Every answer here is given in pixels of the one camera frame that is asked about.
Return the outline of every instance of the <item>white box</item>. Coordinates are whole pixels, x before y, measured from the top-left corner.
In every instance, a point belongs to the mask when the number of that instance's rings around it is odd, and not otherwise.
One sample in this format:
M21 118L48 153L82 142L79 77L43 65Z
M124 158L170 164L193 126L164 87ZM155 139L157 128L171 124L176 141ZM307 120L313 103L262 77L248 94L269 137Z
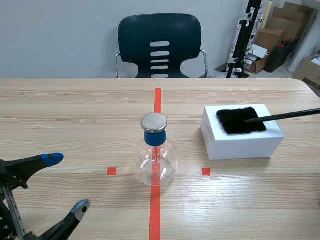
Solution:
M264 122L266 131L245 134L227 134L223 129L217 112L252 107L258 117L270 116L266 105L225 105L205 106L201 131L209 160L251 159L271 157L285 138L275 121Z

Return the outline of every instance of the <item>black fabric pad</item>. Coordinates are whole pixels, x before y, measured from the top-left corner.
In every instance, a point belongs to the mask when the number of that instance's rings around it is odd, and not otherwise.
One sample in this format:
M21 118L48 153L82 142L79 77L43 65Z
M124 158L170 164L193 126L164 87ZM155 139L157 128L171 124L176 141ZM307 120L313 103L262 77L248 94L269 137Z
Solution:
M257 112L252 107L220 110L216 115L227 134L249 134L267 130L263 122L245 122L245 120L258 118Z

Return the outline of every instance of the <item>white paper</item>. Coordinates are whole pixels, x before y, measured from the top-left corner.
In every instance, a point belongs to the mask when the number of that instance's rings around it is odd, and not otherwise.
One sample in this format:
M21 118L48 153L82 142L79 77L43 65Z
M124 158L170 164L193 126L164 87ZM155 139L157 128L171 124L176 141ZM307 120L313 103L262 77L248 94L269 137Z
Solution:
M268 50L260 47L258 45L252 45L252 55L257 56L258 58L264 59L268 53Z
M245 58L256 62L258 57L249 53Z
M319 61L319 59L316 59L316 58L315 58L315 59L313 59L311 62L320 66L320 61Z

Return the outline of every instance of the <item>glass flask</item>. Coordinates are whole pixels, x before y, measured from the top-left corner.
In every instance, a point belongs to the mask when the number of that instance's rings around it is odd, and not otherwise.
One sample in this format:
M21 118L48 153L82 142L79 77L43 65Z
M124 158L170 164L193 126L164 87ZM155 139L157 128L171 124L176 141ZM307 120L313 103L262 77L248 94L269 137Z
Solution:
M141 119L144 139L134 151L134 170L138 179L150 186L170 184L177 172L177 150L167 138L167 125L166 116L157 112Z

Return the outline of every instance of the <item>black chair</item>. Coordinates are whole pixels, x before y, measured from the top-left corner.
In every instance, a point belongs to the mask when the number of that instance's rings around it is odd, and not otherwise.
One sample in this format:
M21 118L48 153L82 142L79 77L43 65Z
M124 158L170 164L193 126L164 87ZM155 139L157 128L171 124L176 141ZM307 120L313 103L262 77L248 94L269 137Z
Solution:
M120 54L115 56L116 78L118 57L125 63L138 66L135 78L188 78L181 72L181 64L204 56L205 76L208 74L206 52L201 50L201 25L189 14L148 14L129 16L118 28Z

